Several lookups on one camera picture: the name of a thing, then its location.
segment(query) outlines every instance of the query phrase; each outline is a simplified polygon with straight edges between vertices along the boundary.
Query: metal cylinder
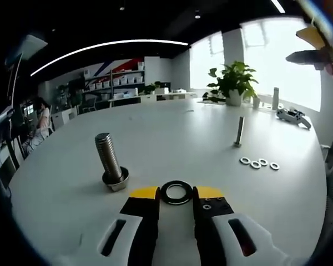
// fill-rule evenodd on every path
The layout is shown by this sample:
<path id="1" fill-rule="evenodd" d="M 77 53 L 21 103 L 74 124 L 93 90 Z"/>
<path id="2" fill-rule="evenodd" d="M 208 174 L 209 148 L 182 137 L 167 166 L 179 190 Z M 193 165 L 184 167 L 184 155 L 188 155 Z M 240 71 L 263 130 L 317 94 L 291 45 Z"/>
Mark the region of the metal cylinder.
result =
<path id="1" fill-rule="evenodd" d="M 98 134 L 95 137 L 95 144 L 108 178 L 114 183 L 123 181 L 124 177 L 117 162 L 110 133 Z"/>
<path id="2" fill-rule="evenodd" d="M 242 138 L 243 125 L 244 125 L 244 116 L 240 116 L 239 117 L 239 124 L 238 124 L 237 139 L 234 142 L 235 145 L 240 145 L 240 140 Z"/>

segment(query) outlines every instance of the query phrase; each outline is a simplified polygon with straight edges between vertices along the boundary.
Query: ceiling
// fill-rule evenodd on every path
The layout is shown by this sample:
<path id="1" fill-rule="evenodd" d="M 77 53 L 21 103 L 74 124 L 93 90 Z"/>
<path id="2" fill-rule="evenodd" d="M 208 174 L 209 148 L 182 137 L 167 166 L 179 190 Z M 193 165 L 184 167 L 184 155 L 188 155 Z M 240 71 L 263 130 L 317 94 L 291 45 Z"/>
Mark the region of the ceiling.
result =
<path id="1" fill-rule="evenodd" d="M 279 0 L 286 15 L 303 16 L 293 0 Z M 61 4 L 59 8 L 20 6 L 6 11 L 9 23 L 2 30 L 3 55 L 20 37 L 33 33 L 48 45 L 22 64 L 27 80 L 37 84 L 71 70 L 101 63 L 106 59 L 158 55 L 173 58 L 188 47 L 174 44 L 118 44 L 95 48 L 64 58 L 33 77 L 29 74 L 48 62 L 80 48 L 114 40 L 165 39 L 189 44 L 239 23 L 259 17 L 279 16 L 270 0 L 109 0 L 82 5 Z M 125 10 L 120 11 L 121 3 Z M 200 19 L 195 19 L 195 10 Z"/>

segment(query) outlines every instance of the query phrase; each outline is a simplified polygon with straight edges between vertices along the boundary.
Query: led light strip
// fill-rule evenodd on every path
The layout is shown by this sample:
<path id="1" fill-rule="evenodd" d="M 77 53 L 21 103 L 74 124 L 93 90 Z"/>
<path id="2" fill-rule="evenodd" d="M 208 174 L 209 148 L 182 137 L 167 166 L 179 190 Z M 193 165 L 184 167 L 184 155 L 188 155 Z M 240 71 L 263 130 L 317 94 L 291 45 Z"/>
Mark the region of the led light strip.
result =
<path id="1" fill-rule="evenodd" d="M 272 3 L 274 4 L 274 6 L 278 9 L 278 11 L 280 13 L 285 13 L 285 10 L 283 9 L 283 7 L 280 5 L 278 0 L 271 0 Z"/>
<path id="2" fill-rule="evenodd" d="M 112 44 L 120 44 L 120 43 L 170 43 L 170 44 L 178 44 L 178 45 L 188 45 L 188 43 L 182 43 L 182 42 L 174 42 L 172 40 L 150 40 L 150 39 L 138 39 L 138 40 L 117 40 L 115 42 L 109 42 L 109 43 L 100 43 L 100 44 L 96 44 L 93 46 L 89 46 L 89 47 L 85 47 L 76 51 L 73 51 L 69 54 L 63 55 L 62 57 L 58 57 L 57 59 L 47 63 L 46 65 L 40 67 L 39 69 L 37 69 L 36 71 L 34 71 L 33 73 L 31 73 L 31 76 L 33 76 L 34 74 L 40 72 L 42 69 L 46 68 L 49 65 L 52 65 L 53 63 L 66 58 L 70 55 L 85 51 L 85 50 L 89 50 L 89 49 L 93 49 L 96 47 L 101 47 L 101 46 L 106 46 L 106 45 L 112 45 Z"/>

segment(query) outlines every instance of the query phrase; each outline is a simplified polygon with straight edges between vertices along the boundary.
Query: woman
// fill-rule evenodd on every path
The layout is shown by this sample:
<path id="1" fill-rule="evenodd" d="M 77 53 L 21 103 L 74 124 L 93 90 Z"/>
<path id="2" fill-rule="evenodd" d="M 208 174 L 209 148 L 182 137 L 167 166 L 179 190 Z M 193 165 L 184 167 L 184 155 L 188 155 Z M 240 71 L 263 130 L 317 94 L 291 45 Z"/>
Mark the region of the woman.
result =
<path id="1" fill-rule="evenodd" d="M 41 98 L 37 98 L 36 101 L 37 113 L 39 113 L 39 119 L 36 130 L 34 130 L 28 140 L 26 140 L 22 147 L 27 155 L 29 155 L 36 147 L 44 141 L 49 135 L 49 105 Z"/>

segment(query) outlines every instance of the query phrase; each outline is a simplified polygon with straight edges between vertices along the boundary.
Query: white table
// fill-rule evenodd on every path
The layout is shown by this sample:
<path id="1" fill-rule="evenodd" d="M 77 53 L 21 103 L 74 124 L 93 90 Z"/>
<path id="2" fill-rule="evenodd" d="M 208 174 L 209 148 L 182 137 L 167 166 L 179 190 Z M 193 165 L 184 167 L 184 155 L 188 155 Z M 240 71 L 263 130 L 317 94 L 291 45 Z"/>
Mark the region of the white table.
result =
<path id="1" fill-rule="evenodd" d="M 314 129 L 246 107 L 197 101 L 90 112 L 45 140 L 10 184 L 14 216 L 37 250 L 48 259 L 72 252 L 86 228 L 120 211 L 129 191 L 184 180 L 219 188 L 235 212 L 272 234 L 278 248 L 292 257 L 311 256 L 326 206 L 325 169 Z M 240 115 L 245 125 L 237 149 L 232 144 Z M 101 132 L 111 133 L 118 161 L 130 172 L 124 191 L 109 193 L 101 182 L 103 167 L 94 144 Z M 243 156 L 265 158 L 281 168 L 253 170 L 239 163 Z M 191 202 L 161 203 L 155 265 L 197 265 L 192 224 Z"/>

